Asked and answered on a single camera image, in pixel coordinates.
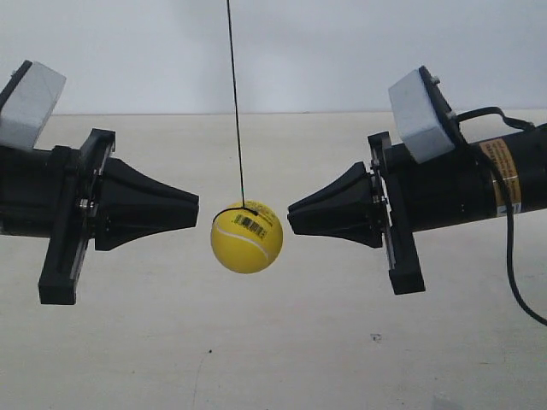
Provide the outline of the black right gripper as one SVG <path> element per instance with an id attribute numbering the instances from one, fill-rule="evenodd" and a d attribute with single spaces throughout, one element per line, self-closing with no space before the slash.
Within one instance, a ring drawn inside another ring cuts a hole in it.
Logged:
<path id="1" fill-rule="evenodd" d="M 374 168 L 385 182 L 391 205 L 387 231 L 389 278 L 396 295 L 426 290 L 414 234 L 496 216 L 491 167 L 476 144 L 418 163 L 388 132 L 368 137 Z M 369 248 L 384 244 L 382 207 L 373 201 L 373 174 L 355 162 L 337 179 L 288 207 L 296 235 L 332 237 Z"/>

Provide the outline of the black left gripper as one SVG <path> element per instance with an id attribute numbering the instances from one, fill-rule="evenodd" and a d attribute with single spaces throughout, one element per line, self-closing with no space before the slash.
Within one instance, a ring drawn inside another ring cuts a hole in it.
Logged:
<path id="1" fill-rule="evenodd" d="M 97 203 L 98 251 L 197 224 L 198 195 L 109 158 L 114 149 L 115 132 L 102 129 L 78 149 L 1 149 L 2 235 L 49 241 L 38 280 L 43 305 L 76 303 Z"/>

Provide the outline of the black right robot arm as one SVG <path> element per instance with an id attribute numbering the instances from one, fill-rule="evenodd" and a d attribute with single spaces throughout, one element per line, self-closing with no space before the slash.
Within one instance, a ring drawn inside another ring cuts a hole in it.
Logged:
<path id="1" fill-rule="evenodd" d="M 297 235 L 334 237 L 385 247 L 395 294 L 425 291 L 414 234 L 505 215 L 496 176 L 515 213 L 546 207 L 546 129 L 471 143 L 418 163 L 388 132 L 368 136 L 371 161 L 293 203 L 287 219 Z"/>

